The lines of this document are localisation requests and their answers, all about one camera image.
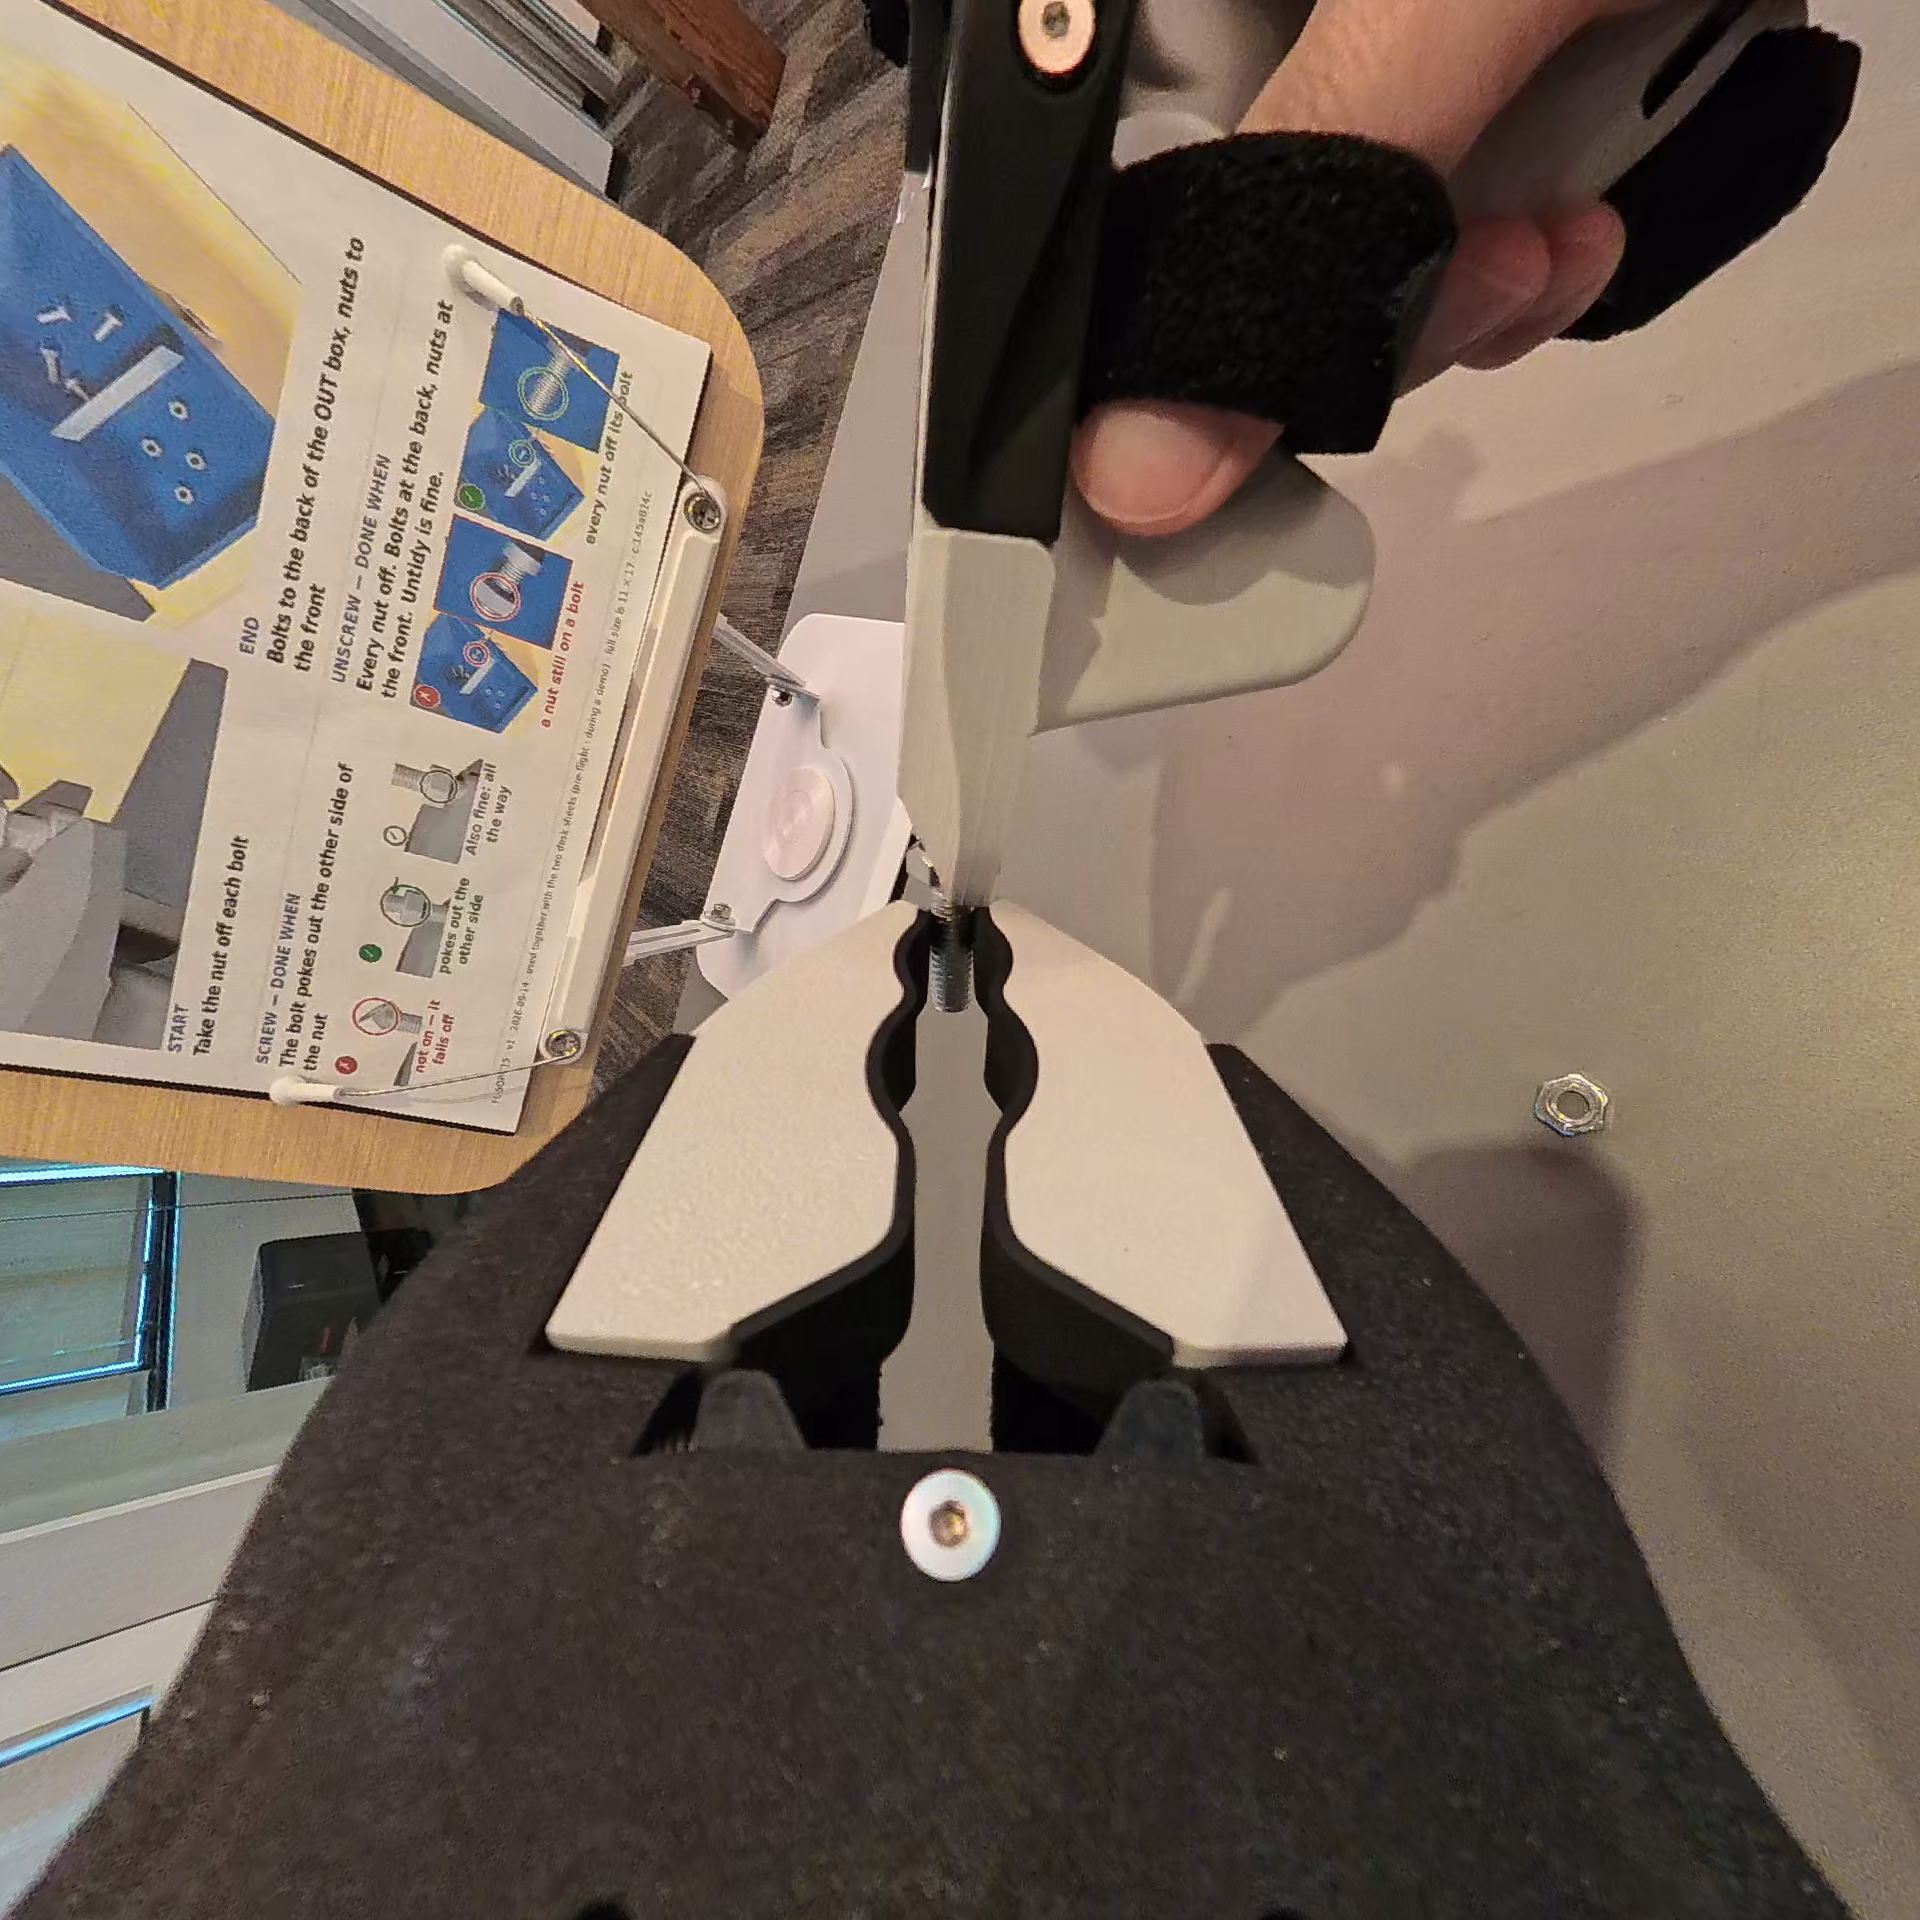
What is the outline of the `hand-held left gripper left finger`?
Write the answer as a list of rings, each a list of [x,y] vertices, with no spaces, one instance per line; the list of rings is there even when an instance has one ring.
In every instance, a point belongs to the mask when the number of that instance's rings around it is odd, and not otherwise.
[[[922,912],[783,959],[691,1036],[545,1335],[716,1363],[910,1253]]]

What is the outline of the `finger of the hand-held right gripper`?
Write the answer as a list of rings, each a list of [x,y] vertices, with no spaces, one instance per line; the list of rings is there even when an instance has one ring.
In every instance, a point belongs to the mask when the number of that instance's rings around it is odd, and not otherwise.
[[[910,533],[899,798],[952,904],[995,895],[1056,603],[1100,558],[1086,523],[1056,543],[943,523]]]

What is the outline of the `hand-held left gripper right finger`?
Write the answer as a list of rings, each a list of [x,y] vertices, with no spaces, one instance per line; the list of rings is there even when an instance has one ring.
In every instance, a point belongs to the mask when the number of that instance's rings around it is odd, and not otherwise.
[[[1028,1372],[1337,1359],[1347,1331],[1198,1028],[1020,904],[983,933],[1000,1347]]]

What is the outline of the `silver hex bolt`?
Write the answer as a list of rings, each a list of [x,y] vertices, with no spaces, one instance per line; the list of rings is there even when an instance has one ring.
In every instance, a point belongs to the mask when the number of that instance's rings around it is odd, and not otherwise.
[[[974,907],[950,892],[919,837],[910,837],[904,852],[904,899],[926,912],[932,924],[929,934],[929,1007],[943,1015],[963,1015],[971,1005]]]

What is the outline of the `teal glass partition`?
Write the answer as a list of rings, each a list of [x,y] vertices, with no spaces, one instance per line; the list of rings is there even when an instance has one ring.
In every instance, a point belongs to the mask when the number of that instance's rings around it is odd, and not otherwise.
[[[2,1437],[116,1424],[171,1396],[179,1176],[2,1165]]]

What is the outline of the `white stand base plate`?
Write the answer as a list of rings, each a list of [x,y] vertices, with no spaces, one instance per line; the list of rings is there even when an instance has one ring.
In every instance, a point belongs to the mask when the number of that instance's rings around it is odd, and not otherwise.
[[[697,948],[707,985],[732,999],[896,899],[906,629],[815,612],[778,656],[732,627],[716,637],[763,681],[704,902],[707,926],[732,929]]]

